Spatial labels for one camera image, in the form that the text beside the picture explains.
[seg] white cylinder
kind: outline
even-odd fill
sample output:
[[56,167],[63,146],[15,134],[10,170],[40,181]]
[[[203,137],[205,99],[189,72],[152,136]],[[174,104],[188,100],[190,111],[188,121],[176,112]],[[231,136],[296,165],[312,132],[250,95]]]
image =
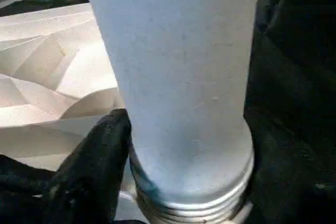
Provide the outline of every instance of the white cylinder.
[[90,1],[144,205],[170,222],[230,218],[253,166],[243,109],[256,0]]

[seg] black glove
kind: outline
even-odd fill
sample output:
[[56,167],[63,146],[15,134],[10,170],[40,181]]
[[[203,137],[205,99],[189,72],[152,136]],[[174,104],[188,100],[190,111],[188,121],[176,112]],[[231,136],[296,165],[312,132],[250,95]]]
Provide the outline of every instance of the black glove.
[[[125,109],[113,110],[103,117],[90,131],[87,137],[61,164],[52,178],[40,176],[37,169],[24,167],[25,178],[32,175],[33,181],[43,181],[40,186],[30,190],[43,191],[42,198],[20,198],[15,194],[5,193],[0,202],[1,223],[112,223],[122,181],[124,165],[128,156],[131,123]],[[19,191],[27,188],[26,183],[15,179],[22,177],[21,170],[12,165],[8,174],[16,174],[11,180],[3,180],[5,186]],[[30,212],[15,216],[20,206],[28,205]],[[140,221],[115,221],[121,224],[135,224]]]

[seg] gloved hand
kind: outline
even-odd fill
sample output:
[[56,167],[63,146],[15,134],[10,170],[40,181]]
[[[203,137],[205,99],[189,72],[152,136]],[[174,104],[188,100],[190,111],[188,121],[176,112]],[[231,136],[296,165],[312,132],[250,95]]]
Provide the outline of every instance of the gloved hand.
[[[23,202],[23,199],[12,195],[7,197],[3,206],[0,203],[1,223],[6,223],[2,220],[8,223],[15,220],[15,223],[45,224],[114,222],[130,133],[131,123],[127,111],[113,110],[93,127],[47,185],[40,187],[43,191],[42,198],[24,198],[24,203],[29,200],[31,202],[35,222],[28,222],[32,216],[22,216],[21,222],[15,216],[11,219],[11,215],[2,219],[2,208],[10,201]],[[38,218],[35,216],[36,211],[40,212]],[[116,222],[134,224],[140,221]]]

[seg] black fabric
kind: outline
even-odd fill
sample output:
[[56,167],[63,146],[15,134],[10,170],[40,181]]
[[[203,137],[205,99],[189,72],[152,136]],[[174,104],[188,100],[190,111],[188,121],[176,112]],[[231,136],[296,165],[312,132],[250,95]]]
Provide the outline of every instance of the black fabric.
[[54,172],[49,170],[35,169],[0,155],[0,190],[39,195],[53,175]]
[[43,191],[41,198],[17,191],[31,189],[29,179],[41,180],[44,170],[1,156],[0,223],[142,224],[137,220],[113,221],[130,133],[125,109],[103,117],[56,173],[48,173],[46,185],[34,187]]
[[37,224],[42,222],[44,201],[41,198],[0,191],[1,224]]
[[247,224],[336,223],[335,3],[279,0],[256,19],[245,108],[256,157]]
[[114,218],[130,134],[125,109],[113,110],[93,127],[50,181],[44,194],[49,201],[45,223],[104,223],[106,217]]

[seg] black cloth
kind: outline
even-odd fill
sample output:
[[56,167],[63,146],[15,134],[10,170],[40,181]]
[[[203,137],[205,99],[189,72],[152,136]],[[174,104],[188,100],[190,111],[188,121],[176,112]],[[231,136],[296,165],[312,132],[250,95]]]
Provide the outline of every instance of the black cloth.
[[336,223],[334,4],[258,4],[245,108],[256,156],[247,224]]

